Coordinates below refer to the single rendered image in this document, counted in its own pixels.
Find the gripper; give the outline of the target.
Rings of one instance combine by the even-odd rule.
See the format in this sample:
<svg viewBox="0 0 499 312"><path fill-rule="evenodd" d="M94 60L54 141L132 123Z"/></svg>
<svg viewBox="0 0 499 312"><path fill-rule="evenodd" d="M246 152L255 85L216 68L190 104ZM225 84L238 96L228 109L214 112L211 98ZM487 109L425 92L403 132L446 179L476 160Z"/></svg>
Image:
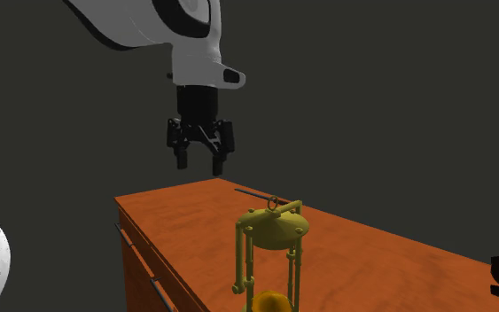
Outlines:
<svg viewBox="0 0 499 312"><path fill-rule="evenodd" d="M212 153L212 174L220 176L228 154L235 151L233 123L216 120L218 89L201 85L176 87L177 118L168 120L167 147L173 149L178 169L188 166L187 147L190 142L185 133L196 129L197 139Z"/></svg>

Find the thin dark blue pen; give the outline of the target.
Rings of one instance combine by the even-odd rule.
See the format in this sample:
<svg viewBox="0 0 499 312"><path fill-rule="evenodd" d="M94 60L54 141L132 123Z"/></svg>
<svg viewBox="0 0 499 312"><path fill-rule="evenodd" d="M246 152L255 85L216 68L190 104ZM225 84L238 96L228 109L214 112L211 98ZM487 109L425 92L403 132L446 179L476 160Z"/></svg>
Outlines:
<svg viewBox="0 0 499 312"><path fill-rule="evenodd" d="M262 195L262 194L259 194L259 193L251 192L251 191L240 189L240 188L235 188L234 191L239 191L239 192L242 192L244 194L247 194L247 195L259 198L259 199L266 199L266 200L273 199L274 202L276 202L279 206L286 205L286 204L290 203L289 200L286 201L286 200L280 199L277 196L272 196L272 195L266 196L266 195Z"/></svg>

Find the orange wooden chest of drawers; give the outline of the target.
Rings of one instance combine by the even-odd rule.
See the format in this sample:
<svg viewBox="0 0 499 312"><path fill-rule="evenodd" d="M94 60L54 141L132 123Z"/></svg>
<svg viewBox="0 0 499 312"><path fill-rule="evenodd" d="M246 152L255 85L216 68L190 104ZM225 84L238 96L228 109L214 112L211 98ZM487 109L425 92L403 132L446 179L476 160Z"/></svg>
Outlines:
<svg viewBox="0 0 499 312"><path fill-rule="evenodd" d="M116 199L128 312L241 312L235 223L266 199L219 178ZM312 207L300 312L499 312L486 263Z"/></svg>

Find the yellow brass lantern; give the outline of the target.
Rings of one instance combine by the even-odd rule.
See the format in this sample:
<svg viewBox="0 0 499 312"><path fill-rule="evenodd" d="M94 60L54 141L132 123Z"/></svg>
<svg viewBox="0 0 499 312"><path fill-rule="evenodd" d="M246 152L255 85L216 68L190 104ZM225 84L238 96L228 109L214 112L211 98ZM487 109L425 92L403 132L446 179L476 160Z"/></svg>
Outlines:
<svg viewBox="0 0 499 312"><path fill-rule="evenodd" d="M235 282L232 291L244 294L241 312L300 312L302 241L309 222L301 215L302 202L282 204L276 196L267 198L263 209L249 209L235 223ZM254 293L254 248L286 251L288 259L287 294L265 291Z"/></svg>

